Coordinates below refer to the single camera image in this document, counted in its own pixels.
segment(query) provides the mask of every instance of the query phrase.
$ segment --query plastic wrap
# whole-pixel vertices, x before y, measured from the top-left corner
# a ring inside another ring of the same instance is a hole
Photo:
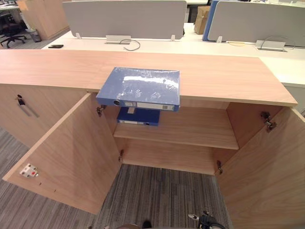
[[[178,111],[180,72],[115,67],[97,100],[103,105]]]

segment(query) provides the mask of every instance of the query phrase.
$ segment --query blue binder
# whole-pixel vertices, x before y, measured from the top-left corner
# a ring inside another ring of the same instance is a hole
[[[159,123],[160,111],[135,108],[134,113],[128,113],[128,107],[121,107],[118,114],[118,123],[138,125],[155,125]]]
[[[115,67],[96,96],[99,104],[178,111],[180,72]]]

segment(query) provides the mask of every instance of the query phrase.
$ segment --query trash bin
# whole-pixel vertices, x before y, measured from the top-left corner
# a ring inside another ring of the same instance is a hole
[[[25,31],[30,34],[33,41],[41,42],[41,37],[39,36],[38,31],[36,29],[26,29]]]

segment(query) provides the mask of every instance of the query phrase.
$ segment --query open cabinet door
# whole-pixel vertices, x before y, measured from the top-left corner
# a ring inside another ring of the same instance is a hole
[[[283,108],[272,121],[216,175],[234,229],[305,225],[305,120]]]
[[[119,152],[95,94],[86,94],[4,176],[45,197],[96,214],[120,169]],[[37,177],[20,174],[27,164]]]

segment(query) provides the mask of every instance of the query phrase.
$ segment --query black object on desk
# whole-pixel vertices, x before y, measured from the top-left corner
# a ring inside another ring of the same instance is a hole
[[[63,44],[53,44],[49,46],[49,49],[61,49],[63,47]]]
[[[6,47],[9,49],[9,43],[11,42],[15,42],[16,40],[18,41],[22,41],[22,43],[25,43],[25,41],[23,39],[27,39],[26,36],[24,35],[19,35],[16,36],[20,31],[20,25],[14,23],[14,21],[11,19],[11,14],[10,13],[4,13],[4,14],[0,14],[0,21],[5,21],[4,25],[3,25],[3,29],[1,34],[4,35],[3,37],[8,37],[7,39],[3,40],[0,42],[1,46],[3,46],[2,44],[4,42],[6,43]]]

